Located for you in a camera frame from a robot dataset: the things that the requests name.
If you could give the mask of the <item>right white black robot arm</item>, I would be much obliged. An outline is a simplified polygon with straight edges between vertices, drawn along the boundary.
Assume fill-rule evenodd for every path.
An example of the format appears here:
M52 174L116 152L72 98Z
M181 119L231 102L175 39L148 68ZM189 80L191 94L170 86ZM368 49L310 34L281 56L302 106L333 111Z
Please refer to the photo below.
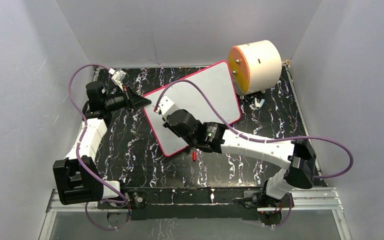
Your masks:
M275 208L293 189L311 189L314 186L316 154L306 139L271 143L269 138L234 133L229 125L200 122L184 109L162 115L163 126L182 138L192 149L205 153L236 154L262 160L280 167L263 184L260 194L239 201L247 208Z

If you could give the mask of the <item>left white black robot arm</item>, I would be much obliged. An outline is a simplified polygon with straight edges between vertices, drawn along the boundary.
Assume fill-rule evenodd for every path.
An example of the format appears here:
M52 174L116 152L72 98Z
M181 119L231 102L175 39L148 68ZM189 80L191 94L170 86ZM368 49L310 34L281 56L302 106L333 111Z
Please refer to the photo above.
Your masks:
M53 164L58 196L63 205L109 200L115 207L124 208L129 203L129 194L123 191L121 181L100 178L96 155L113 112L135 111L152 102L128 85L108 89L103 82L94 81L85 88L88 100L81 110L81 131L65 158Z

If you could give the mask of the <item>red marker cap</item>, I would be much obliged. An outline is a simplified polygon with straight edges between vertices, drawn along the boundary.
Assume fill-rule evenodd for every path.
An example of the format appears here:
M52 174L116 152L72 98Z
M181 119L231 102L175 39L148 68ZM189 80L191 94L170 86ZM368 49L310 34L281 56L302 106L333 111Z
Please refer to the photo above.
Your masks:
M196 151L194 151L194 152L192 153L192 161L193 161L193 162L196 162L196 161L197 161L197 152L196 152Z

